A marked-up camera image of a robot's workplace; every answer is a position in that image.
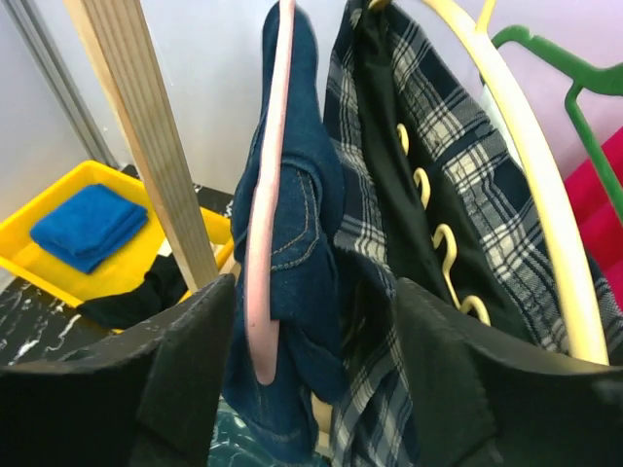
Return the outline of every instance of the pink hanger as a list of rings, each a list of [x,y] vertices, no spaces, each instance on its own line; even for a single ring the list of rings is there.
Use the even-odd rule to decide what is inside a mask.
[[[255,376],[265,385],[275,379],[279,339],[279,322],[271,320],[271,248],[290,81],[294,7],[295,0],[279,0],[275,69],[262,143],[260,174],[251,206],[244,271],[246,338]]]

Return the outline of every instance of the denim jacket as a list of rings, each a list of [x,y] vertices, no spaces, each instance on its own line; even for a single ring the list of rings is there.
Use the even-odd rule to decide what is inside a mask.
[[[260,122],[234,197],[235,257],[244,267],[249,214],[258,179],[278,32],[278,4],[263,30]],[[295,14],[290,85],[271,256],[271,317],[280,320],[275,381],[255,378],[244,332],[244,274],[223,394],[253,436],[278,460],[312,456],[317,424],[311,392],[335,403],[348,389],[342,363],[340,277],[330,239],[344,210],[344,176],[320,117],[317,49],[309,19]]]

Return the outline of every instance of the wooden stick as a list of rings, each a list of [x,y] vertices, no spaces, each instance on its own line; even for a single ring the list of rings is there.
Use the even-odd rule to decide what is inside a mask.
[[[139,0],[65,0],[191,292],[218,275]]]

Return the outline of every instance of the plaid fabric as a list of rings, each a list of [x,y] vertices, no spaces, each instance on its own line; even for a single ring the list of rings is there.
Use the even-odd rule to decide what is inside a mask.
[[[353,29],[363,5],[363,0],[347,3],[327,83],[324,122],[341,158],[347,188],[346,213],[334,243],[356,257],[367,279],[391,298],[394,278],[386,264],[375,187],[362,157],[352,75]],[[393,5],[386,15],[399,98],[420,123],[412,137],[423,142],[455,185],[481,236],[489,266],[522,311],[534,342],[567,353],[552,265],[523,174],[485,112],[448,70],[421,28]],[[592,273],[612,356],[623,352],[623,320],[607,282],[596,268]],[[367,324],[369,317],[349,323],[345,361],[351,385],[333,411],[336,465],[402,467],[418,462],[412,403],[395,330],[386,309],[377,312],[374,326]],[[374,338],[363,338],[366,332]]]

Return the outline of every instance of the yellow hanger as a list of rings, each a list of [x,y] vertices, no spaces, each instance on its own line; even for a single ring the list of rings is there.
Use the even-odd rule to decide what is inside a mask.
[[[409,134],[407,133],[407,128],[402,124],[398,124],[396,129],[398,131],[400,144],[402,145],[402,149],[406,155],[409,153]],[[416,186],[421,188],[421,204],[425,210],[428,207],[428,202],[430,201],[430,181],[428,180],[428,175],[426,175],[423,168],[419,167],[413,174],[413,180],[416,183]],[[469,311],[474,310],[481,322],[487,326],[491,326],[491,320],[489,318],[487,308],[485,307],[483,301],[478,297],[470,295],[465,297],[462,304],[458,302],[457,291],[455,290],[450,278],[450,269],[457,260],[458,255],[457,240],[455,239],[452,229],[450,229],[450,226],[447,224],[439,225],[435,231],[435,236],[432,238],[435,250],[439,248],[443,238],[446,238],[447,249],[446,258],[444,258],[442,263],[441,271],[444,279],[446,280],[446,286],[448,287],[452,301],[460,312],[468,313]]]
[[[477,22],[452,0],[422,1],[450,26],[474,60],[513,138],[552,259],[569,353],[607,365],[595,289],[558,167],[521,88],[487,35],[495,0],[485,0]]]
[[[462,313],[468,313],[472,309],[476,312],[478,319],[482,321],[487,326],[491,326],[491,319],[489,319],[489,313],[487,312],[487,308],[483,301],[480,300],[475,295],[470,295],[465,297],[462,303],[458,301],[457,292],[455,291],[455,286],[452,284],[452,279],[450,278],[450,269],[453,264],[457,260],[458,249],[457,249],[457,240],[455,239],[455,235],[450,229],[448,224],[440,224],[437,226],[437,230],[435,231],[435,235],[432,238],[432,244],[435,247],[435,250],[439,249],[441,246],[441,241],[446,239],[446,257],[444,258],[443,263],[441,264],[441,272],[446,280],[446,286],[450,291],[450,296],[452,297],[452,301],[459,311]]]
[[[428,207],[430,201],[430,182],[428,181],[428,175],[423,168],[418,167],[413,172],[413,181],[416,182],[416,186],[421,188],[421,204],[424,206],[424,210]]]

